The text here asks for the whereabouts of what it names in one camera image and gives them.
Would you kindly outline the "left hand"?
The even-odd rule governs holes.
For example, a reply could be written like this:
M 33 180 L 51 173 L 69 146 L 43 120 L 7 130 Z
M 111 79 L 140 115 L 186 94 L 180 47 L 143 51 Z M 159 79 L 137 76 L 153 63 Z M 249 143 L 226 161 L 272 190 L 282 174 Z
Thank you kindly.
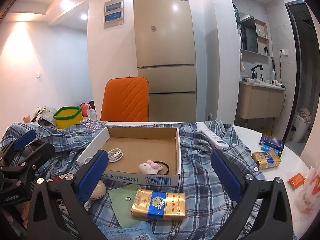
M 23 202 L 20 209 L 17 209 L 16 206 L 1 207 L 1 211 L 9 223 L 22 222 L 25 229 L 28 228 L 29 210 L 30 201 Z

